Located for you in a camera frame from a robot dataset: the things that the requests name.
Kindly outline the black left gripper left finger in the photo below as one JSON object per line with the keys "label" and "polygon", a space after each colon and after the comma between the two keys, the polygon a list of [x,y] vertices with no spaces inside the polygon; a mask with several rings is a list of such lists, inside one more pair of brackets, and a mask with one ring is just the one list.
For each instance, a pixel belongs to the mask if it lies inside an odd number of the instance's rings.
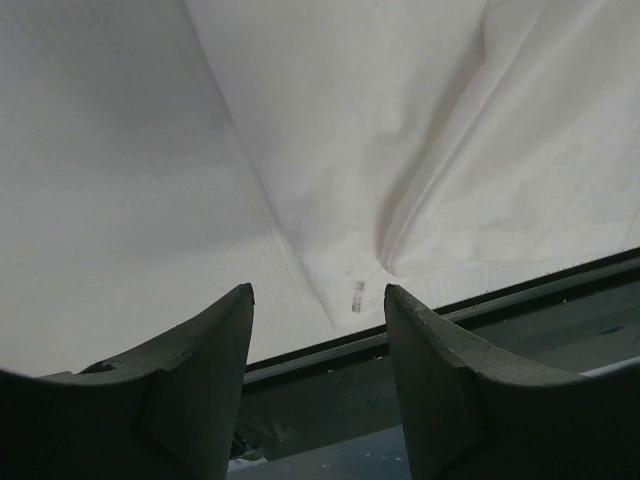
{"label": "black left gripper left finger", "polygon": [[1,375],[5,479],[222,479],[254,318],[241,284],[78,373]]}

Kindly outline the white t shirt red print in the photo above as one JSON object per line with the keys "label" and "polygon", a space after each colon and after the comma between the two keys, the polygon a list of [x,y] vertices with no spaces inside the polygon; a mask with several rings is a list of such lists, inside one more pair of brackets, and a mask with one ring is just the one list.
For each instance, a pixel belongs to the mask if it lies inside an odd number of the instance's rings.
{"label": "white t shirt red print", "polygon": [[639,244],[635,1],[191,1],[331,323]]}

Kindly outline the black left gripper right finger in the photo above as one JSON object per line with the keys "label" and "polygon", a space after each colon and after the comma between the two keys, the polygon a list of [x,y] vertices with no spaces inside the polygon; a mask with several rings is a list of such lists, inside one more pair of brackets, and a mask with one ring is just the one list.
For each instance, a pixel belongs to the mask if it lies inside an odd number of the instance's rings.
{"label": "black left gripper right finger", "polygon": [[635,479],[639,368],[586,376],[491,344],[397,285],[384,311],[415,479]]}

